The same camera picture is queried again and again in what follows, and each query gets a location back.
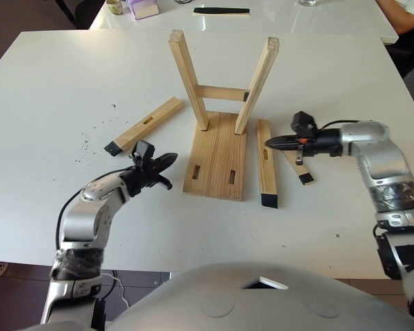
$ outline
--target wooden leg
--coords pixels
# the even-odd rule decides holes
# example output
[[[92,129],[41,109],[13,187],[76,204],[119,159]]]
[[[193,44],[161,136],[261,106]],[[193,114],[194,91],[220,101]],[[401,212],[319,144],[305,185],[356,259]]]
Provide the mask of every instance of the wooden leg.
[[[196,86],[198,80],[196,78],[195,69],[193,68],[192,59],[188,52],[186,38],[181,30],[174,30],[170,34],[169,39],[170,49],[178,66],[179,74],[186,88],[188,98],[192,103],[193,112],[195,113],[198,126],[201,130],[207,130],[208,115],[204,101],[198,97],[196,93]]]
[[[261,203],[266,207],[277,208],[277,188],[273,150],[265,146],[271,138],[270,121],[258,119],[256,125],[257,153],[259,156],[259,186]]]
[[[171,98],[156,110],[151,112],[147,117],[129,128],[120,136],[111,141],[104,149],[113,157],[123,151],[131,149],[140,139],[158,128],[167,121],[171,116],[176,114],[184,107],[184,101],[178,98]]]
[[[251,81],[250,94],[248,95],[247,101],[242,106],[241,112],[237,118],[235,134],[241,134],[246,128],[250,114],[255,107],[257,98],[261,94],[262,87],[264,86],[265,80],[267,80],[278,52],[279,39],[269,37]]]
[[[314,182],[313,176],[308,171],[308,168],[305,165],[297,165],[296,164],[296,151],[295,150],[284,150],[282,151],[284,156],[286,157],[287,161],[290,163],[290,166],[294,169],[299,180],[304,185],[311,184]]]

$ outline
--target white table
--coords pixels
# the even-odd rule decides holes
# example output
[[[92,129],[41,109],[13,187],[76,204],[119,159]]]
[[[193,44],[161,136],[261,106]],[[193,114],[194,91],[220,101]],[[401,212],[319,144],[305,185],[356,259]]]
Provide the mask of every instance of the white table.
[[[161,14],[135,21],[124,2],[124,13],[113,15],[103,6],[90,29],[153,29],[231,32],[313,32],[365,34],[395,43],[397,33],[375,0],[320,0],[304,7],[297,0],[194,0],[179,5],[173,0],[158,0]],[[248,17],[193,15],[195,7],[250,8]]]
[[[171,96],[188,103],[169,34],[23,32],[1,58],[0,261],[50,265],[60,207],[93,178],[130,165],[127,156],[113,158],[103,147]],[[245,201],[181,193],[195,132],[187,106],[147,137],[157,155],[179,154],[163,173],[174,188],[145,189],[120,210],[105,268],[182,271],[270,261],[330,277],[385,277],[371,234],[375,211],[355,160],[307,159],[316,182],[303,186],[275,153],[280,209],[262,207],[255,119],[270,119],[273,134],[290,133],[300,110],[320,125],[379,119],[414,173],[412,98],[377,38],[278,37],[282,46],[248,127]],[[247,88],[266,35],[187,32],[186,38],[200,82]],[[238,112],[240,106],[206,100],[209,110]]]

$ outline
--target wooden plank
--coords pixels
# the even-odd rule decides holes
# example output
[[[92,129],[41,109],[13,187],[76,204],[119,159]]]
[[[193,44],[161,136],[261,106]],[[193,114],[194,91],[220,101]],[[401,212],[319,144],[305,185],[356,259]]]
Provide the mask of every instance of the wooden plank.
[[[196,127],[183,192],[242,201],[247,134],[235,134],[236,114],[208,112],[207,131]]]
[[[282,152],[284,153],[287,161],[290,163],[290,166],[294,169],[297,176],[299,176],[300,181],[304,185],[308,185],[314,182],[314,178],[313,176],[311,176],[311,173],[308,171],[308,168],[305,165],[296,164],[295,150],[283,150]]]
[[[271,67],[276,60],[277,53],[279,52],[279,39],[275,37],[269,37],[267,39],[264,50],[262,51],[261,58],[257,64],[255,74],[250,85],[250,94],[247,101],[242,106],[239,116],[236,121],[235,134],[241,134],[250,118],[250,114],[255,107],[257,98],[261,94],[264,87],[265,80],[267,80]]]
[[[178,98],[171,98],[159,106],[156,110],[144,117],[140,122],[127,129],[111,141],[104,149],[113,157],[131,149],[138,140],[143,139],[147,134],[158,128],[171,116],[184,107],[184,101]]]
[[[170,45],[170,49],[172,50],[173,57],[175,58],[175,62],[177,63],[179,74],[181,75],[188,98],[192,104],[193,112],[195,113],[198,125],[201,130],[207,130],[208,115],[206,106],[204,105],[202,98],[198,97],[196,93],[198,79],[196,78],[192,59],[190,58],[190,53],[188,52],[184,33],[181,30],[174,30],[170,34],[168,43]]]
[[[222,99],[232,101],[245,101],[249,90],[241,88],[220,88],[218,86],[196,86],[196,93],[198,97],[210,99]]]
[[[277,188],[273,150],[265,146],[271,138],[270,121],[258,119],[256,125],[257,153],[259,160],[259,188],[262,205],[277,208]]]

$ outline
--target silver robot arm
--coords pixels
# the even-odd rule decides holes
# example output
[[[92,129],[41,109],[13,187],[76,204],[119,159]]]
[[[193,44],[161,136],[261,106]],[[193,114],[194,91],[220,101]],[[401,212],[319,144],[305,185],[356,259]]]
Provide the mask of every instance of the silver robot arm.
[[[89,183],[63,220],[61,239],[51,270],[41,323],[73,321],[78,325],[104,330],[104,301],[101,264],[112,219],[142,188],[171,183],[159,173],[177,158],[167,153],[152,159],[155,148],[139,141],[132,151],[133,166],[107,174]]]
[[[303,112],[295,115],[296,135],[270,139],[266,145],[296,150],[297,163],[303,157],[328,153],[350,155],[357,164],[373,200],[377,225],[374,229],[385,274],[401,279],[414,316],[414,176],[402,151],[390,140],[389,129],[379,121],[349,121],[340,129],[317,129],[314,119]],[[376,229],[383,233],[376,234]]]

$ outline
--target small cup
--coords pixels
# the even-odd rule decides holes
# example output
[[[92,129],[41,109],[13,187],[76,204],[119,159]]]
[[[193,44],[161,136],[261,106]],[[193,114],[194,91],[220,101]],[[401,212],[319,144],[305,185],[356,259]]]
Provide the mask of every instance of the small cup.
[[[123,5],[120,0],[106,0],[106,4],[114,15],[121,15],[123,13]]]

